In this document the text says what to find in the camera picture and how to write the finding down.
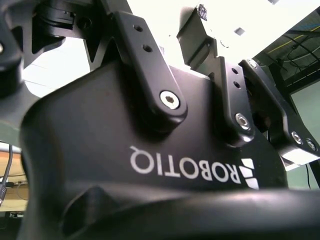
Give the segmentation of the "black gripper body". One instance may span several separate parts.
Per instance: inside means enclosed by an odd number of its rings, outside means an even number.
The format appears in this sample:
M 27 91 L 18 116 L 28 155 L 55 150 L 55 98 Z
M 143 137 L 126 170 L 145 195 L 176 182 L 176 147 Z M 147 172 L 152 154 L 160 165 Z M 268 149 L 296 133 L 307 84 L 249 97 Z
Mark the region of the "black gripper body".
M 111 62 L 36 102 L 20 132 L 29 202 L 22 240 L 317 240 L 320 193 L 290 190 L 259 132 L 215 133 L 214 83 L 173 68 L 188 103 L 167 134 L 145 124 Z

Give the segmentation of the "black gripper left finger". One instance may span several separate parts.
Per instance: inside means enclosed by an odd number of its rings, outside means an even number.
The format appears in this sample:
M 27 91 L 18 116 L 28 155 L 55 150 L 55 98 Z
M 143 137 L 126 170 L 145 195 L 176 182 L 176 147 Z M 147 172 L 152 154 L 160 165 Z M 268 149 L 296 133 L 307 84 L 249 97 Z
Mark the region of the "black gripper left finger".
M 67 37 L 84 41 L 90 68 L 113 58 L 136 77 L 141 115 L 176 127 L 188 105 L 146 21 L 125 0 L 3 0 L 0 3 L 0 96 L 23 84 L 22 72 Z

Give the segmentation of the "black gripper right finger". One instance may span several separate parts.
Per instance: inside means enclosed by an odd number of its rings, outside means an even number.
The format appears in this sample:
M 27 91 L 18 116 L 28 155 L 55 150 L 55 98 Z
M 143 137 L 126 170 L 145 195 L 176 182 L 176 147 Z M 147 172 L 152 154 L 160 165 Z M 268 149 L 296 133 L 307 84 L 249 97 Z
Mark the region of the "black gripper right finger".
M 216 38 L 209 46 L 209 65 L 218 98 L 215 116 L 225 141 L 233 147 L 243 147 L 258 136 L 247 93 L 249 82 L 255 90 L 256 104 L 270 120 L 268 136 L 275 152 L 295 165 L 319 160 L 319 144 L 261 67 L 252 59 L 227 61 Z

